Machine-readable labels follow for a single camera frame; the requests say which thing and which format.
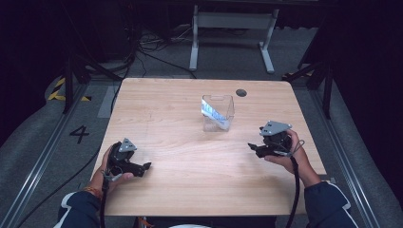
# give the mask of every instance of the table leg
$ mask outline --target table leg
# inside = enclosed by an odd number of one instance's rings
[[[267,50],[267,48],[269,47],[270,39],[272,38],[277,18],[278,18],[278,9],[275,9],[272,13],[272,18],[267,28],[266,40],[264,42],[259,42],[261,56],[263,57],[264,64],[266,65],[266,70],[270,74],[275,73],[275,69],[273,67],[272,60],[270,59],[269,51]]]
[[[195,6],[193,12],[193,44],[192,52],[190,53],[190,66],[189,69],[194,71],[198,68],[198,54],[199,54],[199,40],[198,40],[198,6]]]

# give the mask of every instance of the person's left hand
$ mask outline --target person's left hand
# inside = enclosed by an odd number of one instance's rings
[[[112,145],[104,153],[101,166],[92,176],[91,182],[88,187],[95,188],[99,192],[102,192],[102,185],[104,182],[104,171],[106,170],[107,159],[109,157],[110,151],[112,150]],[[111,193],[118,185],[133,179],[134,175],[132,173],[123,173],[117,180],[109,182],[109,190],[107,193]]]

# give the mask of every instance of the hand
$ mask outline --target hand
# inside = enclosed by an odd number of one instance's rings
[[[107,165],[107,159],[109,157],[110,151],[112,150],[112,146],[110,146],[107,151],[104,153],[103,159],[101,166],[95,171],[94,175],[92,176],[92,179],[88,185],[88,187],[92,187],[102,193],[102,185],[104,181],[104,174],[103,172],[106,170],[106,165]],[[121,177],[119,177],[116,181],[110,181],[109,182],[109,190],[107,193],[111,193],[118,185],[132,179],[134,176],[132,173],[124,173],[122,174]],[[95,192],[89,191],[91,194],[96,196],[97,194]]]
[[[309,163],[308,156],[306,155],[304,148],[299,142],[297,132],[288,129],[287,134],[291,137],[292,145],[290,150],[294,153],[293,157],[298,163],[299,177],[304,183],[304,186],[309,187],[311,185],[319,183],[320,178]],[[288,172],[294,174],[293,164],[291,163],[291,160],[289,158],[268,155],[264,157],[264,159],[266,161],[282,165]]]

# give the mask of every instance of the floor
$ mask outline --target floor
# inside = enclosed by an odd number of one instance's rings
[[[197,79],[279,81],[284,73],[297,71],[297,64],[316,31],[315,28],[275,29],[269,46],[275,74],[266,73],[259,53],[258,41],[264,37],[261,31],[216,29],[201,33],[195,72],[187,70],[191,49],[191,35],[187,32],[175,37],[164,48],[157,47],[154,42],[146,44],[150,40],[144,38],[143,47],[149,48],[144,50],[148,55],[136,52],[136,60],[129,71],[116,74],[122,77],[194,76]],[[120,63],[114,61],[104,66]],[[44,94],[46,99],[59,80],[60,76],[55,75]],[[304,85],[305,81],[293,82],[294,92],[328,175],[352,203],[351,213],[358,226],[403,227],[400,206],[377,171],[336,85],[332,91],[331,120],[327,120],[320,108],[322,86],[310,91]],[[64,102],[48,100],[46,106],[13,132],[0,148],[1,227],[50,227],[56,223],[63,196],[82,188],[90,178],[94,166],[91,158],[103,141],[118,87],[119,83],[103,75],[93,75],[88,85],[74,86],[76,98],[87,96],[90,101],[77,102],[68,114],[62,115]],[[80,137],[70,134],[83,129],[89,135],[81,141]],[[35,209],[42,200],[45,202]],[[32,214],[19,224],[33,209]],[[106,218],[106,227],[131,227],[133,219]],[[277,227],[285,226],[287,219],[278,217]],[[307,221],[305,215],[297,215],[293,227],[305,227]]]

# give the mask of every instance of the gray carpet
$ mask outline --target gray carpet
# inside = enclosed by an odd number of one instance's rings
[[[265,71],[257,46],[260,37],[264,37],[262,32],[249,30],[243,35],[233,35],[219,30],[208,30],[201,34],[198,70],[194,72],[194,75],[198,79],[278,81],[284,73],[297,71],[297,64],[315,32],[315,29],[304,28],[298,30],[276,29],[269,46],[276,73],[269,75]],[[191,43],[184,40],[163,50],[147,53],[171,64],[188,68],[190,49]],[[137,56],[138,59],[130,68],[128,77],[191,77],[189,72],[184,69],[157,61],[141,53],[137,53]],[[45,97],[49,95],[56,81],[57,79],[49,85],[46,94],[44,94]],[[352,203],[352,215],[358,226],[365,227],[365,222],[357,209],[349,183],[337,162],[330,135],[320,118],[322,113],[315,108],[312,92],[302,86],[303,82],[304,80],[301,79],[293,85],[320,157],[329,176],[336,179],[337,185]],[[27,206],[23,208],[21,218],[79,170],[98,150],[106,132],[111,102],[118,85],[119,83],[113,83],[103,76],[94,76],[86,89],[86,96],[91,96],[92,100],[78,103],[65,131],[61,134],[60,141],[42,178],[29,198]],[[355,168],[364,192],[367,194],[367,200],[374,210],[379,227],[403,227],[403,216],[398,202],[388,184],[377,171],[336,86],[334,86],[332,96],[332,124],[349,155],[350,163]],[[60,120],[63,107],[64,102],[62,101],[48,101],[45,107],[22,123],[0,148],[1,220],[6,216],[27,175]],[[86,132],[89,135],[84,136],[81,143],[78,143],[78,137],[70,136],[69,133],[82,125],[86,127]],[[22,227],[51,227],[54,225],[61,199],[65,194],[78,190],[80,186],[88,182],[93,165],[94,162],[52,198],[48,199],[28,218]],[[128,217],[106,218],[106,225],[107,227],[131,227],[133,219]],[[288,217],[279,217],[278,227],[284,227],[287,219]],[[293,227],[305,227],[306,223],[306,216],[298,215]]]

